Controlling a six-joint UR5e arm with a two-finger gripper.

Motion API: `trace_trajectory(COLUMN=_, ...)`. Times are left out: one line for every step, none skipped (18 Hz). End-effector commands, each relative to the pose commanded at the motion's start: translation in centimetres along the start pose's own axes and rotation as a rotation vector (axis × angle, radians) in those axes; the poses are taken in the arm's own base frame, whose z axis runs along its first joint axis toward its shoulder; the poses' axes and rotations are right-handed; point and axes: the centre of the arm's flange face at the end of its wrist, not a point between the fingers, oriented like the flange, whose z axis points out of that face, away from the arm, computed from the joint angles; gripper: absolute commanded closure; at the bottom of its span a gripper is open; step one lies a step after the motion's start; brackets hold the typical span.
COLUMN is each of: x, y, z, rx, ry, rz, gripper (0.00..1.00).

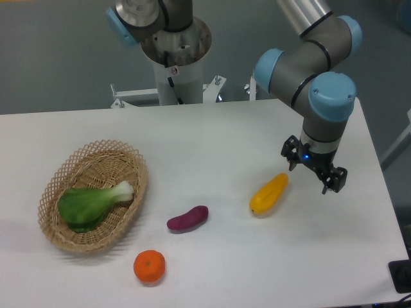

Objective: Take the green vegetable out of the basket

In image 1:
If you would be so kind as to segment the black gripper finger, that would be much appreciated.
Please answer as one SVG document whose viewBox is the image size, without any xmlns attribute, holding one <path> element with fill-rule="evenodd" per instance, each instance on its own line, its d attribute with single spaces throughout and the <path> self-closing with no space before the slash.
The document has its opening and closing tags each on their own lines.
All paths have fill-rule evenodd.
<svg viewBox="0 0 411 308">
<path fill-rule="evenodd" d="M 301 163 L 298 149 L 299 139 L 296 136 L 291 135 L 285 140 L 281 150 L 281 156 L 287 160 L 289 171 L 293 171 L 293 169 Z"/>
<path fill-rule="evenodd" d="M 321 180 L 324 184 L 322 194 L 326 194 L 328 191 L 339 193 L 344 187 L 347 179 L 347 169 L 343 167 L 334 167 L 323 174 L 321 174 Z"/>
</svg>

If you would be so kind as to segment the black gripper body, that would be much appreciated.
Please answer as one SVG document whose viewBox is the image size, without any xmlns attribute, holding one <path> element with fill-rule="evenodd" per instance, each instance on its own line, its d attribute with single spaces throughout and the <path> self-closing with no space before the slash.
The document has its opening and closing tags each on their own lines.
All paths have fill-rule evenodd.
<svg viewBox="0 0 411 308">
<path fill-rule="evenodd" d="M 318 178 L 328 178 L 333 168 L 333 159 L 336 151 L 329 153 L 315 153 L 310 150 L 308 143 L 299 143 L 297 155 L 299 162 L 312 170 Z"/>
</svg>

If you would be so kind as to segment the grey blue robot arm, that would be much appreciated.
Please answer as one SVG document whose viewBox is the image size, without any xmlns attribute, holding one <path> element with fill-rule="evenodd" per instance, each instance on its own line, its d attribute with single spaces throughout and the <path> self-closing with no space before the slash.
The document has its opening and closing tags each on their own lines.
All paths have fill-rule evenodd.
<svg viewBox="0 0 411 308">
<path fill-rule="evenodd" d="M 358 49 L 362 30 L 354 19 L 336 16 L 325 1 L 280 1 L 279 6 L 302 44 L 293 53 L 266 51 L 253 77 L 303 118 L 300 136 L 290 137 L 281 150 L 290 167 L 306 166 L 325 191 L 338 192 L 347 171 L 333 159 L 356 86 L 333 68 Z M 211 47 L 211 32 L 193 15 L 191 1 L 117 1 L 106 18 L 125 45 L 140 45 L 153 63 L 160 104 L 204 102 L 201 61 Z"/>
</svg>

